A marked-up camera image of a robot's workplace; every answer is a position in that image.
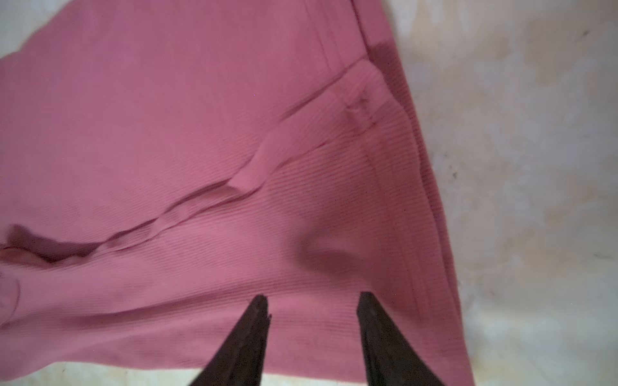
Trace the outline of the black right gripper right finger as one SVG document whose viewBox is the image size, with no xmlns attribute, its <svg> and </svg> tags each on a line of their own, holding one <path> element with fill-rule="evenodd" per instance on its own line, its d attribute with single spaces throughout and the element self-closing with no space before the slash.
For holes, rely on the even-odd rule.
<svg viewBox="0 0 618 386">
<path fill-rule="evenodd" d="M 408 343 L 378 298 L 362 292 L 357 305 L 369 386 L 443 386 Z"/>
</svg>

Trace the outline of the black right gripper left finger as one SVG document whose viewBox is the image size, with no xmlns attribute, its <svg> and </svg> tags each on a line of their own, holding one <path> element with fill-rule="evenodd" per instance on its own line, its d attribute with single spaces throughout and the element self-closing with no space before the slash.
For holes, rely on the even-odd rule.
<svg viewBox="0 0 618 386">
<path fill-rule="evenodd" d="M 191 386 L 259 386 L 266 356 L 271 316 L 268 299 L 259 294 L 250 302 L 207 366 Z"/>
</svg>

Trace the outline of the pink tank top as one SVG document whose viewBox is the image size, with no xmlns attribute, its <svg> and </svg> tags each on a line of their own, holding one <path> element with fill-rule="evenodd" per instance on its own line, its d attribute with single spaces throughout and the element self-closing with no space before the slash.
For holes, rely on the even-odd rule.
<svg viewBox="0 0 618 386">
<path fill-rule="evenodd" d="M 379 1 L 72 1 L 1 61 L 1 378 L 206 365 L 361 382 L 374 293 L 471 385 L 439 190 Z"/>
</svg>

